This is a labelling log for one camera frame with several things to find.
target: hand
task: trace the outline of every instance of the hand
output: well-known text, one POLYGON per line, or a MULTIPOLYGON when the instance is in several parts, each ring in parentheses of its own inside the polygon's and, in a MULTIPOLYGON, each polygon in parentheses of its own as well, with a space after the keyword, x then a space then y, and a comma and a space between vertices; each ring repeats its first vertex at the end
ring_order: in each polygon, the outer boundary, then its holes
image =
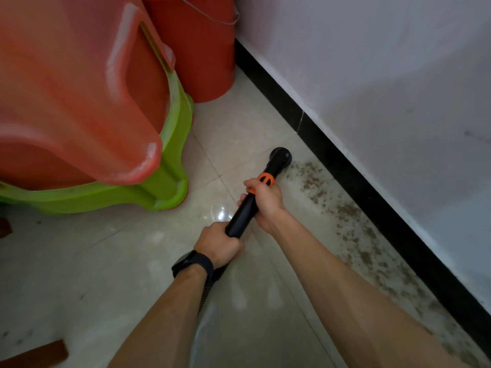
POLYGON ((236 237, 228 237, 225 227, 228 222, 213 222, 205 227, 194 245, 194 250, 204 254, 212 263, 213 268, 225 266, 243 249, 244 245, 236 237))
MULTIPOLYGON (((272 223, 278 214, 285 210, 281 190, 278 185, 273 184, 267 186, 257 178, 252 178, 244 181, 244 185, 249 189, 256 190, 256 204, 259 211, 254 216, 257 223, 268 234, 272 233, 272 223)), ((241 206, 242 201, 246 198, 246 194, 241 195, 241 199, 237 202, 241 206)))

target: forearm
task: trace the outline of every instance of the forearm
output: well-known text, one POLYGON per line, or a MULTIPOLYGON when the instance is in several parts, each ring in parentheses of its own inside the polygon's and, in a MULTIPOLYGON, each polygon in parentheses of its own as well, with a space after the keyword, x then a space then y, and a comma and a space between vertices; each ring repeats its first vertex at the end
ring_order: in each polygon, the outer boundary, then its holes
POLYGON ((460 366, 409 315, 330 253, 288 212, 272 235, 350 368, 460 366))
POLYGON ((182 270, 126 338, 108 368, 187 367, 206 281, 197 264, 182 270))

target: black watch band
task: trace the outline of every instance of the black watch band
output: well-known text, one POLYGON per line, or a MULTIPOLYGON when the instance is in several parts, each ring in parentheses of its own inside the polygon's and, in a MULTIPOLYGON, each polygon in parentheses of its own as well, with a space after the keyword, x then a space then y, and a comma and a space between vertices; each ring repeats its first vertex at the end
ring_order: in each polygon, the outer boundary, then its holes
POLYGON ((190 251, 177 260, 174 266, 172 266, 172 275, 175 278, 181 270, 193 265, 194 263, 205 269, 207 274, 206 283, 208 283, 212 279, 214 270, 213 263, 208 257, 206 257, 206 255, 196 252, 195 250, 190 251))

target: floor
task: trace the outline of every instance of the floor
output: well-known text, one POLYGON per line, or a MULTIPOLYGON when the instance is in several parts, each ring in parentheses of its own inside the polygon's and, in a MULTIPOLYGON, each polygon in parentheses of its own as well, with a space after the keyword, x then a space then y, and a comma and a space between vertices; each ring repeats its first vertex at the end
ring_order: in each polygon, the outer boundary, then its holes
MULTIPOLYGON (((332 253, 472 367, 491 364, 298 135, 237 69, 233 88, 196 106, 183 153, 190 193, 175 210, 135 205, 68 216, 6 208, 0 242, 0 360, 64 338, 61 365, 105 367, 172 281, 170 266, 201 229, 228 220, 271 149, 288 148, 277 179, 285 205, 332 253)), ((285 256, 253 222, 245 254, 200 315, 191 366, 345 367, 285 256)))

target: person's left hand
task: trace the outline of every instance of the person's left hand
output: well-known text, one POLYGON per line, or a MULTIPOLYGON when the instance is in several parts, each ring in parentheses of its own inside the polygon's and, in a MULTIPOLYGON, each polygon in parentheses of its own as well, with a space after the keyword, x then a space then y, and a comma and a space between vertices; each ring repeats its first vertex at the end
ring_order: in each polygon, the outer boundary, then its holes
POLYGON ((227 224, 213 222, 211 226, 205 227, 194 245, 194 250, 208 257, 215 269, 229 263, 244 248, 239 239, 225 234, 227 224))

